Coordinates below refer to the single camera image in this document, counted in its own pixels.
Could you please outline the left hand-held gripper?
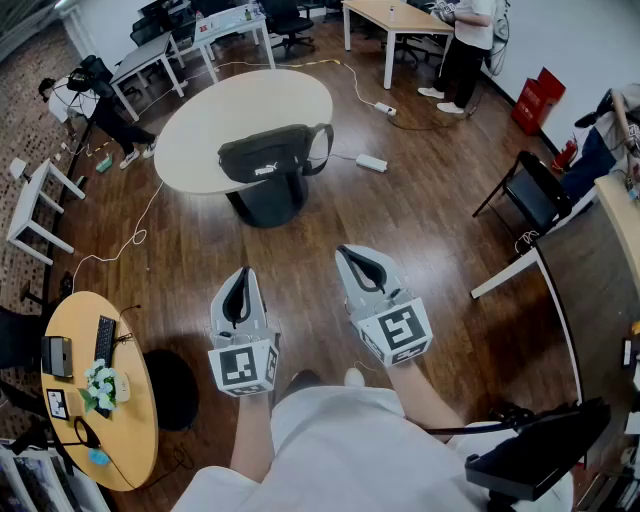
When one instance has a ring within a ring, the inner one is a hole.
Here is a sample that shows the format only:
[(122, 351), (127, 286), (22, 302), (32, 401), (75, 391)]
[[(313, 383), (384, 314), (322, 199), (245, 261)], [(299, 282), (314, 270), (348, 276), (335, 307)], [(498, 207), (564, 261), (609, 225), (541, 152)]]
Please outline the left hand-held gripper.
[(212, 345), (208, 351), (217, 388), (233, 397), (274, 389), (279, 333), (270, 328), (257, 276), (249, 267), (231, 275), (210, 306)]

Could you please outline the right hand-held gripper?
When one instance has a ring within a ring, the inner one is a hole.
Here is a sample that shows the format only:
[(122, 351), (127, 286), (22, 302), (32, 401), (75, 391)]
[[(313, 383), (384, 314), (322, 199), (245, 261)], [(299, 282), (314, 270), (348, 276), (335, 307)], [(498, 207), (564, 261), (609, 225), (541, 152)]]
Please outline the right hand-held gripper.
[(421, 298), (388, 255), (340, 245), (335, 261), (346, 293), (345, 309), (360, 340), (385, 366), (423, 354), (433, 332)]

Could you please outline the black Puma waist bag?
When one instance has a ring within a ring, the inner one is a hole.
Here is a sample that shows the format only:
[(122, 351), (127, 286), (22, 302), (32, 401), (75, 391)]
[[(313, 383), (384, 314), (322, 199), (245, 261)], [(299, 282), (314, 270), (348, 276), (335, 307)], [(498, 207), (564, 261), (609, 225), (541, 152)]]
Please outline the black Puma waist bag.
[[(327, 137), (327, 155), (316, 165), (310, 154), (320, 134)], [(290, 173), (314, 176), (326, 166), (333, 141), (331, 124), (319, 123), (314, 127), (292, 124), (223, 144), (218, 151), (218, 163), (231, 180), (239, 183)]]

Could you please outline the person's left forearm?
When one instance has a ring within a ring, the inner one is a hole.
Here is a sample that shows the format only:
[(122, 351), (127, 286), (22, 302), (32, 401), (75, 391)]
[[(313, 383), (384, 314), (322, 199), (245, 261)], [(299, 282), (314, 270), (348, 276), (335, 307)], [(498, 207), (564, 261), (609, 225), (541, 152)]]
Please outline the person's left forearm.
[(274, 457), (269, 395), (241, 397), (230, 468), (260, 483), (268, 474)]

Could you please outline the person's black trousers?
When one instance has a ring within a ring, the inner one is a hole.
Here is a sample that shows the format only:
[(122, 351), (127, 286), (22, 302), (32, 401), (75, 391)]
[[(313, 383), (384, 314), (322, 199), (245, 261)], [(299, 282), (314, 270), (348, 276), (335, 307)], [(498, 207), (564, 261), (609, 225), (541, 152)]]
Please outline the person's black trousers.
[(301, 391), (303, 389), (307, 389), (310, 387), (318, 387), (324, 386), (324, 381), (316, 374), (314, 371), (309, 369), (301, 370), (296, 373), (292, 378), (291, 382), (288, 384), (284, 392), (278, 398), (278, 401), (281, 402), (290, 395)]

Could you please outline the black keyboard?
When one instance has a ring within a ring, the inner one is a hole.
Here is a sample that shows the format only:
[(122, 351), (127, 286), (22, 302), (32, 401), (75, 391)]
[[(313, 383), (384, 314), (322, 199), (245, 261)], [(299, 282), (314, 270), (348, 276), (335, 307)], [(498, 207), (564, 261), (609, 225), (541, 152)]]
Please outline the black keyboard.
[(114, 319), (100, 316), (98, 321), (94, 360), (102, 360), (107, 368), (112, 366), (112, 355), (116, 340), (117, 323)]

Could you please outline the white flower plant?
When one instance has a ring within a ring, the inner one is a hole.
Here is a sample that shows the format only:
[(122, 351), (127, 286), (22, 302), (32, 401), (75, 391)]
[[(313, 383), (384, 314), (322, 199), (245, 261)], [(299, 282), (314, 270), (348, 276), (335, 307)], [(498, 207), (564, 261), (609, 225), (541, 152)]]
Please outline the white flower plant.
[(86, 386), (79, 388), (86, 413), (96, 411), (104, 418), (109, 418), (116, 409), (116, 372), (109, 367), (104, 358), (95, 360), (84, 372)]

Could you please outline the round wooden side table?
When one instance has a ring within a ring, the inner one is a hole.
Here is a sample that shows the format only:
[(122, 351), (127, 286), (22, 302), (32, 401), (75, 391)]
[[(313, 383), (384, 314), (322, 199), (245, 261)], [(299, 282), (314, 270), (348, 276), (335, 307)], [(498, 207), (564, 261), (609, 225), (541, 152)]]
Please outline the round wooden side table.
[(107, 418), (95, 411), (84, 413), (83, 420), (95, 432), (100, 449), (109, 463), (99, 465), (90, 460), (89, 448), (79, 443), (81, 425), (52, 418), (52, 427), (73, 462), (98, 484), (116, 491), (130, 491), (142, 486), (150, 477), (158, 452), (158, 420), (151, 380), (143, 353), (119, 311), (99, 294), (81, 291), (63, 300), (54, 311), (47, 329), (48, 336), (71, 340), (73, 377), (59, 379), (43, 373), (42, 390), (61, 390), (65, 398), (78, 396), (86, 386), (84, 372), (94, 361), (99, 318), (117, 321), (116, 335), (125, 336), (125, 343), (113, 352), (113, 367), (128, 378), (130, 398), (117, 405)]

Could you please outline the small grey computer box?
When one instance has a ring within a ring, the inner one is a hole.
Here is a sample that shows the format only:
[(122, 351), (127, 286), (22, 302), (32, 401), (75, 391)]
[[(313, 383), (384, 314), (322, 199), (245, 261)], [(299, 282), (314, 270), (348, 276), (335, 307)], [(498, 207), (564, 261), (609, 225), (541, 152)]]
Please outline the small grey computer box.
[(41, 370), (54, 377), (73, 377), (72, 342), (69, 338), (44, 336), (41, 339)]

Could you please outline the black framed printed card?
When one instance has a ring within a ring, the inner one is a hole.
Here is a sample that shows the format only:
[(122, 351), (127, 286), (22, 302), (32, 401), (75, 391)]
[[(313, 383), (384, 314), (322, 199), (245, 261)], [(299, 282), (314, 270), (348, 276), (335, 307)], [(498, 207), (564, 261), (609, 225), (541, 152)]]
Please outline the black framed printed card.
[(47, 389), (46, 398), (50, 416), (55, 419), (68, 421), (70, 416), (67, 409), (65, 392), (62, 389)]

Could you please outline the red fire extinguisher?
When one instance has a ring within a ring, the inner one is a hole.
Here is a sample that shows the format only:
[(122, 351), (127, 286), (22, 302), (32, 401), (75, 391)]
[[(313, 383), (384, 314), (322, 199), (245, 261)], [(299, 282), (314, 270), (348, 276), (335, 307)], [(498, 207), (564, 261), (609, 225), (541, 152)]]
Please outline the red fire extinguisher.
[(551, 169), (556, 173), (567, 172), (577, 156), (578, 149), (577, 140), (575, 138), (570, 139), (552, 160)]

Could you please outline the small white side table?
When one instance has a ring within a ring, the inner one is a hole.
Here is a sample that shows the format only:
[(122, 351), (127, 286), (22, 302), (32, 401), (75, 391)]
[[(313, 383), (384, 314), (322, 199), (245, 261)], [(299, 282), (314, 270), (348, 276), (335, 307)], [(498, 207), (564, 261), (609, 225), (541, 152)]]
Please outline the small white side table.
[(72, 182), (64, 175), (50, 159), (46, 159), (31, 175), (30, 179), (23, 185), (17, 200), (14, 212), (7, 230), (6, 241), (19, 248), (26, 254), (44, 263), (47, 266), (53, 265), (53, 260), (45, 254), (35, 250), (33, 247), (23, 242), (20, 236), (25, 230), (33, 231), (45, 239), (48, 243), (54, 244), (59, 249), (68, 254), (74, 253), (74, 248), (62, 239), (58, 238), (51, 231), (45, 229), (33, 219), (33, 213), (39, 199), (53, 208), (57, 213), (63, 214), (64, 208), (49, 197), (43, 191), (43, 185), (47, 177), (52, 176), (58, 180), (65, 188), (69, 189), (78, 199), (84, 200), (85, 192), (79, 185)]

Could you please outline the red box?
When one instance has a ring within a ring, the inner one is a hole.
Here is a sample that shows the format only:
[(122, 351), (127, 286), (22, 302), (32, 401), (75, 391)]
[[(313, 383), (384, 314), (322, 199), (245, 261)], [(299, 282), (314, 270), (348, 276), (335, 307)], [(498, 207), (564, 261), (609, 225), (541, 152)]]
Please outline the red box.
[(563, 97), (564, 84), (546, 67), (538, 77), (528, 78), (512, 110), (511, 117), (528, 135), (537, 135), (552, 107)]

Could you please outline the rectangular wooden desk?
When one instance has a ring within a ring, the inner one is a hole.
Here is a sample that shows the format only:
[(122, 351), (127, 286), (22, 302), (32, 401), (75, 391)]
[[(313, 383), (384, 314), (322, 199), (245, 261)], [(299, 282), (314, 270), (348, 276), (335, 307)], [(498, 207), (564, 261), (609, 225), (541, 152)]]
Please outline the rectangular wooden desk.
[(454, 28), (402, 0), (343, 0), (344, 48), (351, 50), (350, 14), (355, 13), (387, 33), (383, 87), (392, 86), (396, 38), (399, 35), (446, 35), (450, 44)]

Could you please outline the black office chair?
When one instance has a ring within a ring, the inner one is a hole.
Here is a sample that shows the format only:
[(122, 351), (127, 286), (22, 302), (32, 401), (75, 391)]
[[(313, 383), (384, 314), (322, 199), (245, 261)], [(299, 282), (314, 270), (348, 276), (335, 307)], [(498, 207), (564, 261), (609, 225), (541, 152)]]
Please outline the black office chair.
[(283, 48), (289, 56), (294, 46), (316, 49), (311, 36), (302, 36), (305, 30), (314, 26), (312, 20), (300, 15), (297, 0), (260, 0), (269, 33), (283, 39), (273, 49)]

